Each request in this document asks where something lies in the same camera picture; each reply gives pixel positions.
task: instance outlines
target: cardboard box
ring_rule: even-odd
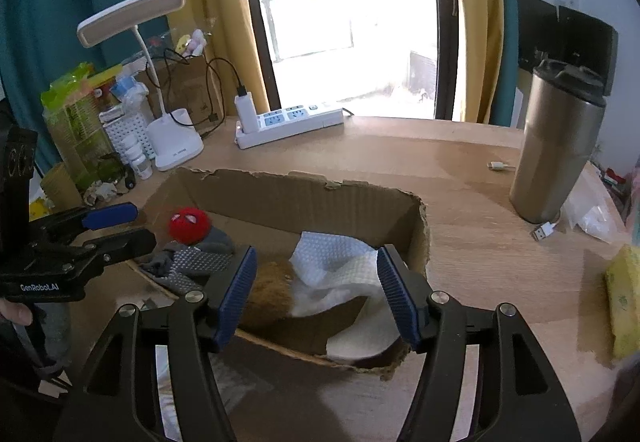
[[[164,106],[167,111],[177,110],[178,108],[186,108],[194,123],[201,122],[196,129],[202,130],[210,128],[213,124],[209,120],[211,114],[211,104],[207,94],[206,76],[209,76],[209,90],[211,100],[213,102],[213,113],[222,116],[220,103],[220,90],[218,88],[218,80],[207,69],[204,57],[190,58],[188,64],[169,61],[169,70],[171,72],[171,87],[168,85],[168,73],[164,66],[164,62],[156,62],[156,71],[160,86],[162,86],[162,95],[164,96]],[[149,104],[151,110],[156,117],[160,117],[160,106],[158,105],[158,96],[156,88],[151,82],[146,72],[140,72],[137,76],[140,82],[145,83],[149,89]]]
[[[366,182],[336,183],[305,174],[178,168],[142,209],[145,226],[156,234],[158,248],[170,240],[167,223],[181,206],[196,206],[209,213],[213,225],[237,245],[253,245],[259,262],[289,258],[302,231],[352,236],[375,248],[394,244],[409,268],[421,273],[429,257],[429,229],[421,200]],[[350,326],[363,303],[364,298],[356,298],[315,316],[288,318],[254,332],[238,329],[236,335],[286,356],[344,366],[324,357],[326,340]],[[407,352],[398,340],[380,356],[349,367],[389,373]]]

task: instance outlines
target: window frame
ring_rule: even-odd
[[[260,0],[249,0],[251,22],[254,28],[258,59],[262,69],[267,100],[271,110],[282,107],[276,84],[267,29],[262,18]],[[458,0],[436,0],[438,26],[438,60],[436,66],[436,99],[434,117],[451,120],[458,76],[459,11]]]

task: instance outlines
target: thermos lid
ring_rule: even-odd
[[[601,108],[607,104],[602,78],[587,67],[577,67],[556,59],[545,59],[533,69],[533,73],[555,88],[583,101]]]

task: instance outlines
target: desk lamp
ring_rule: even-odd
[[[166,171],[195,157],[204,145],[185,108],[169,113],[165,110],[158,74],[138,31],[138,25],[179,10],[184,7],[184,2],[185,0],[124,0],[85,19],[78,25],[77,32],[78,39],[85,48],[97,45],[125,30],[132,31],[136,36],[149,64],[151,79],[156,84],[162,111],[161,117],[146,128],[146,134],[156,152],[156,167],[160,171]]]

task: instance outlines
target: white charger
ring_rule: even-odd
[[[260,130],[258,114],[255,113],[254,98],[252,98],[251,92],[247,92],[244,96],[236,96],[234,102],[238,117],[242,123],[242,131],[244,133],[255,133]]]

